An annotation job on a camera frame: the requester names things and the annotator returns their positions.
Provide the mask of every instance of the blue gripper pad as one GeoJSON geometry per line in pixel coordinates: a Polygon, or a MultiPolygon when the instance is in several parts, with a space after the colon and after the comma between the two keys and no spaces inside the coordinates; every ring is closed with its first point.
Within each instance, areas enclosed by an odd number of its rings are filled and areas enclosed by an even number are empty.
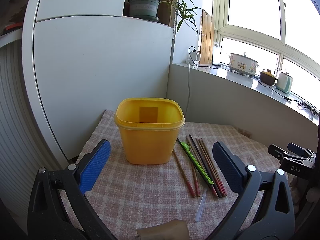
{"type": "Polygon", "coordinates": [[[238,156],[233,155],[223,142],[213,145],[212,155],[231,190],[240,194],[244,190],[247,178],[244,163],[238,156]]]}
{"type": "Polygon", "coordinates": [[[111,152],[110,142],[101,140],[91,153],[82,158],[85,163],[79,162],[79,188],[82,194],[90,191],[95,184],[100,172],[106,164],[111,152]]]}

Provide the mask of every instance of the potted plant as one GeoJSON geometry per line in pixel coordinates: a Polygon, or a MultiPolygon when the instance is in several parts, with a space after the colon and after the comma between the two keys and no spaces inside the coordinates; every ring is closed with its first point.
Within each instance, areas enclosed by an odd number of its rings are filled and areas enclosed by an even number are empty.
{"type": "Polygon", "coordinates": [[[180,29],[182,23],[185,22],[190,28],[198,32],[194,16],[196,15],[196,9],[201,8],[195,7],[191,0],[190,2],[193,8],[188,9],[184,0],[129,0],[129,16],[158,22],[159,18],[156,16],[158,6],[160,3],[167,3],[168,9],[170,10],[171,6],[173,6],[177,14],[181,17],[177,25],[177,31],[180,29]]]}

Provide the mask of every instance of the white marble countertop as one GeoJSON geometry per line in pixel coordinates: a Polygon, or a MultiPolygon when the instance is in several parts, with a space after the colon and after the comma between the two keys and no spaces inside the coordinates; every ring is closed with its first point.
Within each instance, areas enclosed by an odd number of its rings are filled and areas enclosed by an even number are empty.
{"type": "MultiPolygon", "coordinates": [[[[176,65],[182,65],[182,66],[188,67],[187,64],[176,64],[176,65]]],[[[275,86],[272,86],[272,89],[277,91],[279,94],[281,94],[283,96],[287,96],[290,99],[292,99],[292,101],[288,101],[288,100],[284,99],[283,97],[281,97],[280,95],[278,95],[275,91],[271,90],[271,86],[268,86],[267,84],[263,84],[264,86],[266,86],[266,87],[264,87],[263,85],[261,85],[257,81],[257,79],[255,79],[254,77],[243,76],[243,75],[228,71],[223,68],[212,69],[207,66],[199,66],[199,67],[191,66],[191,67],[194,67],[194,69],[209,73],[211,75],[215,75],[217,77],[225,78],[227,80],[233,81],[235,83],[238,83],[240,85],[243,85],[245,87],[253,89],[257,92],[260,92],[268,97],[273,98],[274,100],[277,100],[278,102],[286,105],[287,107],[290,107],[291,109],[297,111],[298,113],[302,114],[304,117],[306,117],[307,119],[312,121],[314,124],[319,125],[318,116],[313,115],[309,109],[304,109],[303,107],[298,106],[294,100],[299,100],[300,102],[302,100],[300,98],[298,98],[297,96],[295,96],[294,94],[290,94],[288,96],[285,93],[278,90],[275,86]]]]}

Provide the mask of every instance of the plaid tablecloth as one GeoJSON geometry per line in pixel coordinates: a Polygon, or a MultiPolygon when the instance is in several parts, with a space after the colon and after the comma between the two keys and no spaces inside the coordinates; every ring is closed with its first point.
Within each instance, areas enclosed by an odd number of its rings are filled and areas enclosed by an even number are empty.
{"type": "MultiPolygon", "coordinates": [[[[162,165],[141,166],[128,163],[113,115],[114,112],[105,111],[77,160],[79,162],[86,153],[91,152],[101,139],[110,141],[111,155],[93,189],[85,193],[101,220],[119,240],[132,240],[137,228],[159,225],[172,219],[187,222],[190,239],[205,239],[227,214],[238,196],[230,190],[221,171],[218,170],[227,196],[218,199],[207,191],[201,222],[195,222],[201,197],[191,198],[175,158],[172,157],[162,165]]],[[[209,149],[212,149],[216,141],[223,141],[246,165],[253,164],[260,171],[273,173],[279,168],[278,160],[268,154],[266,146],[240,134],[232,126],[186,122],[180,130],[179,139],[185,141],[188,134],[194,138],[203,138],[209,149]]],[[[180,145],[176,144],[175,150],[193,184],[188,157],[180,145]]],[[[202,195],[205,184],[199,174],[198,181],[202,195]]],[[[81,228],[65,193],[62,192],[61,196],[73,225],[81,228]]],[[[250,225],[261,197],[262,192],[259,192],[243,227],[250,225]]]]}

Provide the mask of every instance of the white and green kettle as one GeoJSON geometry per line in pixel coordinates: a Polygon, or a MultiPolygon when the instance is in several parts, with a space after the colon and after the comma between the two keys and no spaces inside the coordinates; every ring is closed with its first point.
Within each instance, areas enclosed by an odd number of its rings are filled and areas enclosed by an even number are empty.
{"type": "Polygon", "coordinates": [[[290,94],[291,87],[292,87],[292,82],[293,82],[293,77],[289,76],[288,73],[283,73],[281,72],[278,81],[276,83],[276,88],[278,88],[280,91],[290,94]]]}

